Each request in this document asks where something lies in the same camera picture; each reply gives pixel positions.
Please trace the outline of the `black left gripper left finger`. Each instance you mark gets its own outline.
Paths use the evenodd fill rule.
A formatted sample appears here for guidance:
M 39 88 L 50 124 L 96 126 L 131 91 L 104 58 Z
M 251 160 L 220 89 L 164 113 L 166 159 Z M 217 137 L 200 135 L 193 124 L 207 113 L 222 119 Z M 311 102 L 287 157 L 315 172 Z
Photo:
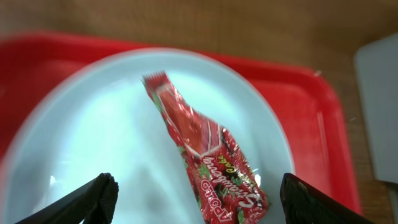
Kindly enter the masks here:
M 111 224 L 118 192 L 114 177 L 101 173 L 17 224 Z

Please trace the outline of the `red snack wrapper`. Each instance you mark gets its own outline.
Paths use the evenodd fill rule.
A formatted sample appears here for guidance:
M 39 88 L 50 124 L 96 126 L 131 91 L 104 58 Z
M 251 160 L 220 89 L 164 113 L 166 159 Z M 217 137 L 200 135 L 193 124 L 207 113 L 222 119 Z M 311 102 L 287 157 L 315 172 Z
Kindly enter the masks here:
M 195 111 L 165 72 L 143 84 L 180 151 L 205 223 L 258 223 L 268 198 L 229 130 Z

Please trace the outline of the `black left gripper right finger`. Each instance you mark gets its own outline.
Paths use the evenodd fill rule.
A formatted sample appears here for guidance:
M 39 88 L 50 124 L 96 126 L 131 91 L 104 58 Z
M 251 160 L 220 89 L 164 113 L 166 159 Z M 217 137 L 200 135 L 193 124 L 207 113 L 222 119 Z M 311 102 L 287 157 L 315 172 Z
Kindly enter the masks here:
M 280 201 L 287 224 L 373 224 L 291 173 L 283 176 Z

